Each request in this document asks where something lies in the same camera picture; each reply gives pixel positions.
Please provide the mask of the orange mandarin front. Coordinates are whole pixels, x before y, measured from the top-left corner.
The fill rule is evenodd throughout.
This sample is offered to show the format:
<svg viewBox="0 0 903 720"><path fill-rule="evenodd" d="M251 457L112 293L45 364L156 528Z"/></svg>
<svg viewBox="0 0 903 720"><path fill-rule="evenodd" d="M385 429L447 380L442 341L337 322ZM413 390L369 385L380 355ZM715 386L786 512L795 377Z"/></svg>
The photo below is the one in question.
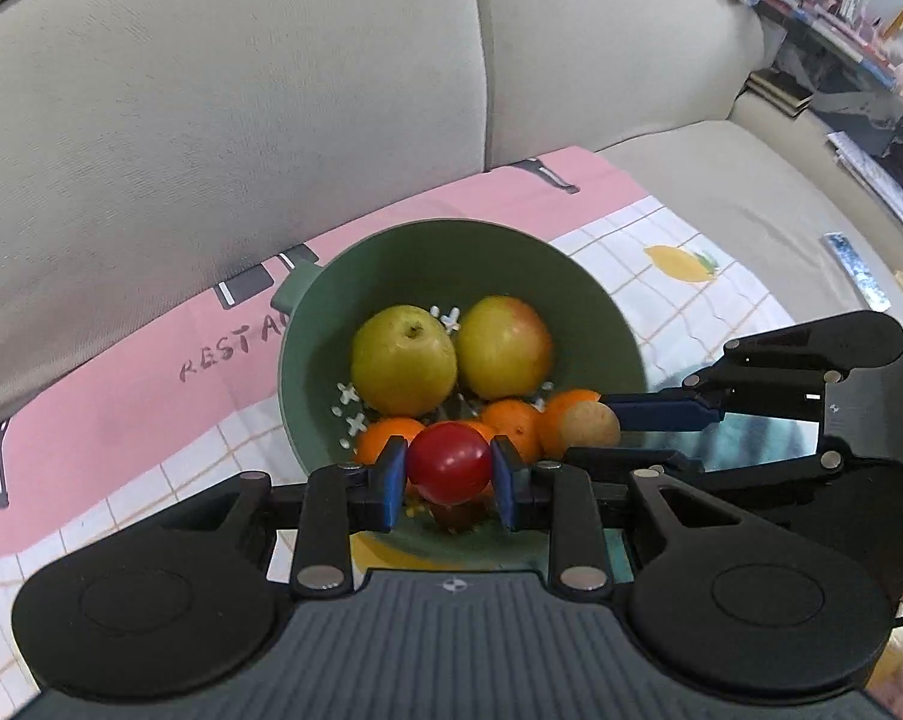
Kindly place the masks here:
<svg viewBox="0 0 903 720"><path fill-rule="evenodd" d="M425 426L412 418L385 418L376 421L357 437L355 461L360 465L373 465L393 437L412 442Z"/></svg>

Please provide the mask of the brown longan back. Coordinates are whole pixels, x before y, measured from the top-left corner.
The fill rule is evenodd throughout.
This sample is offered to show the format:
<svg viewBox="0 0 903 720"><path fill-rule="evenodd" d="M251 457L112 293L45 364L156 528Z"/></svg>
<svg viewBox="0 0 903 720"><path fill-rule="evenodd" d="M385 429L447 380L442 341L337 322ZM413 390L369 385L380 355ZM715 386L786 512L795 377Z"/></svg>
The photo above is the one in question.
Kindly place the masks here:
<svg viewBox="0 0 903 720"><path fill-rule="evenodd" d="M622 427L609 406L599 400L586 400L568 406L560 418L559 433L565 450L614 449L622 437Z"/></svg>

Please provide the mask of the red cherry tomato front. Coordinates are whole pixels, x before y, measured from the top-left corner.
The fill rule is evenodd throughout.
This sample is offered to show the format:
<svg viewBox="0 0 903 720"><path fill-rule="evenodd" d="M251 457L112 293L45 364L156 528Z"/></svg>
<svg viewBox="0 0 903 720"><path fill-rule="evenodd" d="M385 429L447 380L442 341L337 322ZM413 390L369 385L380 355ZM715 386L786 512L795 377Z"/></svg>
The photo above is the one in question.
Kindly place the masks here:
<svg viewBox="0 0 903 720"><path fill-rule="evenodd" d="M487 505L482 500L470 500L458 505L429 502L427 507L438 527L449 533L472 532L488 519Z"/></svg>

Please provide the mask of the red cherry tomato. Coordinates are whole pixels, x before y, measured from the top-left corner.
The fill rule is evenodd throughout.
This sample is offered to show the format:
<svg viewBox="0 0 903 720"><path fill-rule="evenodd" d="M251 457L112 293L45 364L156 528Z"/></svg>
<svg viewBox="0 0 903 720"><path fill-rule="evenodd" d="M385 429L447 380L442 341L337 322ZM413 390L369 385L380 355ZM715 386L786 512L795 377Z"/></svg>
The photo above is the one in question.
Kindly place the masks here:
<svg viewBox="0 0 903 720"><path fill-rule="evenodd" d="M458 505L429 502L427 507L438 527L449 533L472 532L488 519L487 505L482 500L470 500Z"/></svg>
<svg viewBox="0 0 903 720"><path fill-rule="evenodd" d="M466 504L492 479L490 444L471 426L438 422L410 443L406 472L417 493L433 504Z"/></svg>

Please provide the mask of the red cherry tomato back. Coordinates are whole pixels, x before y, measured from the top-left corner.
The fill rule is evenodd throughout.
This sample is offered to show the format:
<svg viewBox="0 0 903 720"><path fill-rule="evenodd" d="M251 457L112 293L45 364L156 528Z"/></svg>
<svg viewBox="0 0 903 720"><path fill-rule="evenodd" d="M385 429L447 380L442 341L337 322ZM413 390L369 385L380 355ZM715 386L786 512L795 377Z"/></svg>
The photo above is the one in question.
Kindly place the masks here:
<svg viewBox="0 0 903 720"><path fill-rule="evenodd" d="M410 443L406 472L417 493L433 504L466 504L492 479L490 444L471 426L438 422Z"/></svg>

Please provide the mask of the orange mandarin hidden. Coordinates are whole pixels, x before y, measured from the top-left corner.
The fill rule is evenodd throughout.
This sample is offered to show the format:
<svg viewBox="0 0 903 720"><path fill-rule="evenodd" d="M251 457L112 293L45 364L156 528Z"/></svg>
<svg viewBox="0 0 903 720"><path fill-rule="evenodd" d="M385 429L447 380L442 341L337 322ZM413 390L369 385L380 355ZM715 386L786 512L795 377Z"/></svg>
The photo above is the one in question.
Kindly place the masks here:
<svg viewBox="0 0 903 720"><path fill-rule="evenodd" d="M484 424L482 421L476 421L475 419L466 419L464 426L471 427L471 429L474 429L477 434L481 434L485 442L490 442L495 437L494 427L490 427L488 426L488 424Z"/></svg>

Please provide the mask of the teal striped towel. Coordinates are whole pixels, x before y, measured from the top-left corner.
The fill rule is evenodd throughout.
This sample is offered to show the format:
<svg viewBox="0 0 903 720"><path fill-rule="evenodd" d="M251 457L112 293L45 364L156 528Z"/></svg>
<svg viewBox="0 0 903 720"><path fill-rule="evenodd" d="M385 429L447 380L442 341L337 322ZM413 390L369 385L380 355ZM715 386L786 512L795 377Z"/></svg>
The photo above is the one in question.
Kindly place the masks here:
<svg viewBox="0 0 903 720"><path fill-rule="evenodd" d="M762 465L809 455L817 447L819 429L806 421L728 415L700 433L679 433L674 445L707 468Z"/></svg>

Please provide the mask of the green colander bowl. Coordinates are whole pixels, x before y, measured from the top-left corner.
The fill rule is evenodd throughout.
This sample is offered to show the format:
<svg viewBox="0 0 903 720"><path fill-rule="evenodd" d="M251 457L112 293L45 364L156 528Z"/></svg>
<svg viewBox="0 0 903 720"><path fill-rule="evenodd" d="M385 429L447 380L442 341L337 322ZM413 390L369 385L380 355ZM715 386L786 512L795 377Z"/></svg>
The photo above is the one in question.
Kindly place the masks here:
<svg viewBox="0 0 903 720"><path fill-rule="evenodd" d="M352 385L352 342L381 310L412 305L430 312L458 353L458 380L437 410L420 416L474 418L482 398L467 386L460 355L464 316L481 299L506 296L529 305L552 340L552 367L536 403L572 388L598 394L643 394L645 369L637 340L611 296L583 266L552 245L511 227L480 221L403 224L363 241L326 265L298 262L272 296L287 319L277 367L277 396L285 434L305 472L353 461L357 439L376 413ZM352 537L358 569L542 569L547 536L511 533L492 511L466 515L471 527L448 530L426 502L408 502L389 533Z"/></svg>

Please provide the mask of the pink checkered picnic cloth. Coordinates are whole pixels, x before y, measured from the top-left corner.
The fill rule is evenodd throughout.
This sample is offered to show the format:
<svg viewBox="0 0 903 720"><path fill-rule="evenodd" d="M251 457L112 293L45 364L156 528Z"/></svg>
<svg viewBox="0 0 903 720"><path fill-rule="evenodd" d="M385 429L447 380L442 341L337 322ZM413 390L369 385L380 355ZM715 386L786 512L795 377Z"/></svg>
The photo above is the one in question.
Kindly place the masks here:
<svg viewBox="0 0 903 720"><path fill-rule="evenodd" d="M652 382L790 320L744 265L581 148L420 193L307 249L327 262L427 218L514 227L583 265L622 309ZM280 426L285 319L271 305L294 263L277 255L189 299L0 422L0 718L36 692L10 627L31 574L243 470L303 478Z"/></svg>

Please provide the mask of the beige sofa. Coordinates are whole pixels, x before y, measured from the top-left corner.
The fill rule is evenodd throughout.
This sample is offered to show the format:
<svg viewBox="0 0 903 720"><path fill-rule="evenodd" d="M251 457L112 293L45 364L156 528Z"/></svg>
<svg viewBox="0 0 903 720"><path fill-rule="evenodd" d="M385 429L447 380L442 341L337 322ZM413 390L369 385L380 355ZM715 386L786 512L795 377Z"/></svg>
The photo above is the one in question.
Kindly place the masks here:
<svg viewBox="0 0 903 720"><path fill-rule="evenodd" d="M903 229L741 98L736 0L0 0L0 421L212 284L390 203L583 146L798 319Z"/></svg>

